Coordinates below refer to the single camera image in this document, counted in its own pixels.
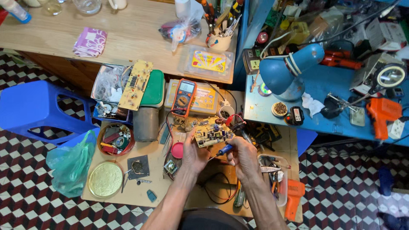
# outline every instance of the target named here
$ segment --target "gray cylinder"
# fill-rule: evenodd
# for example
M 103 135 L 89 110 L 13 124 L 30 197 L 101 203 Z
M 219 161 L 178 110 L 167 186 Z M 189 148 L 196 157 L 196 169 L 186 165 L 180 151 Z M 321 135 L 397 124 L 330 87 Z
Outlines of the gray cylinder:
M 135 141 L 157 141 L 159 131 L 159 110 L 157 108 L 139 107 L 133 111 L 133 135 Z

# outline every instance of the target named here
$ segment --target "pen holder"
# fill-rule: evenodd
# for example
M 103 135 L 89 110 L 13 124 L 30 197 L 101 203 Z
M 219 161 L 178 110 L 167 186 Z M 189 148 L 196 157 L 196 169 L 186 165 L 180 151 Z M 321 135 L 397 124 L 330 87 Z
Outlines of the pen holder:
M 230 47 L 231 36 L 228 37 L 217 37 L 214 34 L 210 35 L 210 38 L 206 41 L 206 44 L 209 48 L 215 50 L 226 51 Z

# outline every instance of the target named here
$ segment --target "red and white floor tile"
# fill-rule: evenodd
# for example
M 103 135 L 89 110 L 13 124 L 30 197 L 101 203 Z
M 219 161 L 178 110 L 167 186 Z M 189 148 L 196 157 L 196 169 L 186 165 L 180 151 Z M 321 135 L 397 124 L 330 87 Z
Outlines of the red and white floor tile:
M 0 50 L 0 96 L 7 87 L 40 79 L 64 87 L 57 77 L 16 64 Z M 84 118 L 83 105 L 78 101 L 66 99 L 59 105 L 67 114 Z M 54 139 L 67 133 L 47 129 L 46 135 Z M 47 152 L 54 147 L 0 128 L 0 229 L 141 228 L 153 211 L 150 207 L 85 201 L 56 192 L 51 184 L 52 171 L 45 163 Z M 392 169 L 400 186 L 409 185 L 409 160 L 402 154 L 407 150 L 380 152 L 377 157 L 347 156 L 370 148 L 367 143 L 308 149 L 300 157 L 300 179 L 307 187 L 301 198 L 304 221 L 288 222 L 288 227 L 385 229 L 378 212 L 408 216 L 408 194 L 385 197 L 377 189 L 381 165 Z M 244 220 L 250 229 L 256 227 L 253 219 Z

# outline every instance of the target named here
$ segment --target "round gold tin lid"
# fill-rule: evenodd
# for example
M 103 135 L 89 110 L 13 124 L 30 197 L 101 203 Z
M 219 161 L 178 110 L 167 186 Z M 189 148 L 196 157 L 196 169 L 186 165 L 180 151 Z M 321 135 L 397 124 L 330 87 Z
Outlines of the round gold tin lid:
M 123 176 L 117 164 L 103 162 L 88 177 L 88 190 L 97 198 L 108 198 L 121 188 Z

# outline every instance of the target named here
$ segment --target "purple towel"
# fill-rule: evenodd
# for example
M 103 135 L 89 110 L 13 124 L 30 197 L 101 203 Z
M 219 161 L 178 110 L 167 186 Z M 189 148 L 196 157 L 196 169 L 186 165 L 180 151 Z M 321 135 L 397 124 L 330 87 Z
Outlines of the purple towel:
M 103 30 L 85 27 L 72 48 L 80 57 L 97 57 L 105 47 L 107 33 Z

